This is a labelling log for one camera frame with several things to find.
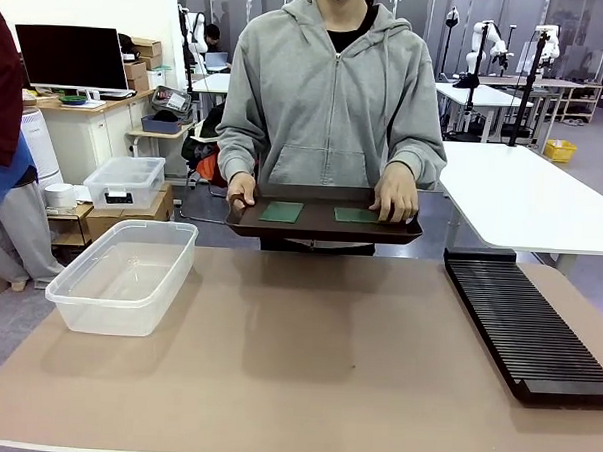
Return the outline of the person's left hand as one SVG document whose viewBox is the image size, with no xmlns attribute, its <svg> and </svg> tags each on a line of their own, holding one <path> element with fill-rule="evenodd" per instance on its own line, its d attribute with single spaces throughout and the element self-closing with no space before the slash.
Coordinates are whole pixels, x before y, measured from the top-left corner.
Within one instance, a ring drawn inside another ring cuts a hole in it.
<svg viewBox="0 0 603 452">
<path fill-rule="evenodd" d="M 375 201 L 369 207 L 381 223 L 399 223 L 412 219 L 418 212 L 416 181 L 408 167 L 399 162 L 386 166 L 374 189 Z"/>
</svg>

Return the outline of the person's right hand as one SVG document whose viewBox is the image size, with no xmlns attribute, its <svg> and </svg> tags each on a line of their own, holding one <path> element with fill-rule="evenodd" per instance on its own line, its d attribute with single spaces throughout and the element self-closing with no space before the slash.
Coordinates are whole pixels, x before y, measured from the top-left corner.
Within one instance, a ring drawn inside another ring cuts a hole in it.
<svg viewBox="0 0 603 452">
<path fill-rule="evenodd" d="M 252 207 L 255 202 L 255 178 L 246 172 L 238 172 L 228 182 L 227 202 L 234 210 Z"/>
</svg>

